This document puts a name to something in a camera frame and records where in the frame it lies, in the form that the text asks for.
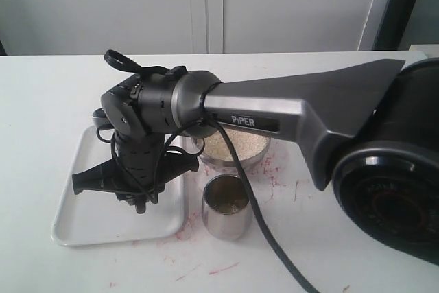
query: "white granular material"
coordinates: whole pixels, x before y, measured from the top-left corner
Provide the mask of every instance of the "white granular material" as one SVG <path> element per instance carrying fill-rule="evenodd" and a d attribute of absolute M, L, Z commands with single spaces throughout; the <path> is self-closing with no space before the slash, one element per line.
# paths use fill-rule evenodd
<path fill-rule="evenodd" d="M 239 160 L 244 160 L 256 156 L 267 145 L 268 138 L 256 134 L 245 132 L 238 132 L 237 130 L 230 130 L 226 128 L 226 133 L 233 146 L 238 153 Z M 222 159 L 224 161 L 231 161 L 232 155 L 228 151 L 226 142 L 223 140 L 221 134 L 216 132 L 204 139 L 206 147 L 204 153 L 210 157 Z M 197 142 L 199 148 L 202 147 L 202 141 Z"/>

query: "white table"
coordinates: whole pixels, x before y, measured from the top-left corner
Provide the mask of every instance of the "white table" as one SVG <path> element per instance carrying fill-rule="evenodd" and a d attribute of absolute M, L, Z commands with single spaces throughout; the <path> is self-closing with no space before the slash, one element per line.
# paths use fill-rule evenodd
<path fill-rule="evenodd" d="M 134 57 L 142 65 L 212 71 L 225 82 L 327 71 L 379 58 L 414 62 L 424 55 Z M 126 76 L 101 56 L 0 58 L 0 291 L 302 292 L 255 222 L 234 243 L 206 233 L 198 216 L 203 167 L 198 174 L 187 174 L 192 218 L 179 237 L 82 248 L 57 246 L 51 240 L 51 223 L 78 139 L 90 126 L 100 95 Z M 280 150 L 289 161 L 284 164 L 287 176 L 277 176 L 278 184 L 261 173 L 250 179 L 273 234 L 321 292 L 437 292 L 437 266 L 364 234 L 344 215 L 330 187 L 321 193 L 309 182 L 298 148 L 286 143 Z M 264 191 L 271 191 L 269 198 Z"/>

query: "metal cup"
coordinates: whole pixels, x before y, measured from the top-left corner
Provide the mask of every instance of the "metal cup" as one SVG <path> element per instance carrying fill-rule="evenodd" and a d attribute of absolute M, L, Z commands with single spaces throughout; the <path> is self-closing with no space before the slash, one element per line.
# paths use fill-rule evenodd
<path fill-rule="evenodd" d="M 218 239 L 240 238 L 250 226 L 252 208 L 240 178 L 220 175 L 210 180 L 203 193 L 202 219 Z"/>

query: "white tray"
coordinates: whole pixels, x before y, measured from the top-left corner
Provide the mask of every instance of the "white tray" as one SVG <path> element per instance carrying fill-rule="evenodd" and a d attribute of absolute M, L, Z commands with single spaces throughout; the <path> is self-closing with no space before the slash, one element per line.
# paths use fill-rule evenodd
<path fill-rule="evenodd" d="M 83 191 L 73 193 L 71 174 L 82 172 L 110 158 L 109 144 L 96 138 L 95 128 L 85 130 L 52 225 L 52 239 L 59 245 L 79 246 L 167 237 L 185 221 L 183 176 L 166 184 L 157 205 L 147 203 L 146 212 L 136 213 L 115 194 Z"/>

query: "cabinet door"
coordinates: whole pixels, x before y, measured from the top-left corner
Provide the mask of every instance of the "cabinet door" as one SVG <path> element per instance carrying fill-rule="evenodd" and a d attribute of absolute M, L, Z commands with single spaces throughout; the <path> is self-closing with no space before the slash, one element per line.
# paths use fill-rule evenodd
<path fill-rule="evenodd" d="M 0 40 L 10 54 L 192 53 L 191 16 L 191 0 L 0 0 Z"/>
<path fill-rule="evenodd" d="M 216 5 L 208 0 L 209 11 Z M 386 0 L 222 0 L 210 49 L 226 53 L 370 49 Z M 212 26 L 221 26 L 219 38 Z"/>

